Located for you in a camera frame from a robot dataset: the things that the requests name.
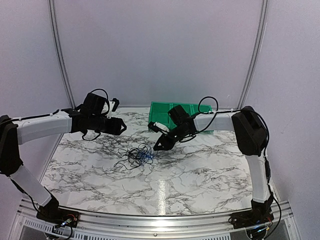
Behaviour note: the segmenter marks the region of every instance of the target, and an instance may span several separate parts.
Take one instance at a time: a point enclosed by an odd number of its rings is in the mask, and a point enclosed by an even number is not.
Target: pile of wire
[[[130,149],[119,148],[116,155],[123,159],[113,165],[113,167],[118,170],[122,167],[125,167],[127,170],[132,170],[146,164],[151,165],[154,162],[155,156],[149,145],[139,145],[138,147],[132,147]]]

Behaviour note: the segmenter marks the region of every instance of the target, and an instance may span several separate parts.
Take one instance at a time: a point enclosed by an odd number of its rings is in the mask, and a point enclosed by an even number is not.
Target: marble tabletop
[[[127,125],[120,136],[84,141],[82,133],[65,134],[42,184],[61,205],[105,213],[178,216],[251,207],[249,167],[233,132],[199,134],[154,152],[152,164],[114,168],[119,148],[153,146],[161,135],[148,130],[148,116],[149,108],[120,108],[115,117]]]

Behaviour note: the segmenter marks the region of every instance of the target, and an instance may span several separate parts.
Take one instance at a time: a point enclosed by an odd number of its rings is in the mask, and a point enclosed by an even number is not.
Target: green plastic bin
[[[177,105],[181,105],[190,116],[198,113],[198,104],[153,101],[150,107],[149,123],[158,122],[167,126],[170,130],[175,128],[176,125],[169,117],[168,111]],[[201,112],[209,112],[212,108],[210,105],[201,105],[200,110]]]

